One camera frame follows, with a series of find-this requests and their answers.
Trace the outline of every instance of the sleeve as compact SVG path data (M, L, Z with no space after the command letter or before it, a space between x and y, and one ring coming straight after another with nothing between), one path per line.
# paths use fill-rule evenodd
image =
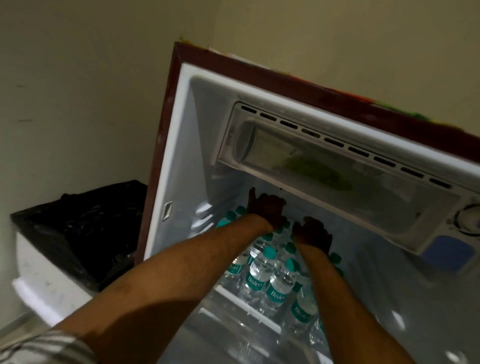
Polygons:
M61 331L49 331L0 351L0 364L97 364L90 348Z

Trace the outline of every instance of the green item in freezer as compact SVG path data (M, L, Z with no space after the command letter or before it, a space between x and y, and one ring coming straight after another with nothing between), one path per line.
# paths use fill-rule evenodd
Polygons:
M353 185L340 173L315 158L295 156L285 161L284 167L292 172L308 177L337 191L350 191Z

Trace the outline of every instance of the refrigerator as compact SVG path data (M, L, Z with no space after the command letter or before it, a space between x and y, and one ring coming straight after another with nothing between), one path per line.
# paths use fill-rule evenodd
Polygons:
M321 220L352 291L418 363L480 363L480 139L176 43L136 263L214 229L248 190ZM330 363L216 286L159 363Z

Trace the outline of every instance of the person's right arm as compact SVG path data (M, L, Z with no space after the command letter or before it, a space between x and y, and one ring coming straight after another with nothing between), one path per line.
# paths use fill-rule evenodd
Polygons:
M293 241L310 272L313 294L335 364L414 363L353 295L330 263L327 254L332 236L323 224L312 218L305 218L303 226L296 222Z

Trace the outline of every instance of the hand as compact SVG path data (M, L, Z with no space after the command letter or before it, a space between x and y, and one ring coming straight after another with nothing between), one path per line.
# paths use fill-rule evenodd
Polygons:
M303 221L305 222L303 226L298 221L293 224L292 235L294 243L314 246L328 255L332 245L332 234L328 233L319 220L305 217Z
M255 197L255 187L252 187L248 193L249 214L256 214L263 217L272 226L273 230L283 227L287 218L282 216L282 209L287 202L273 194L261 194L259 198Z

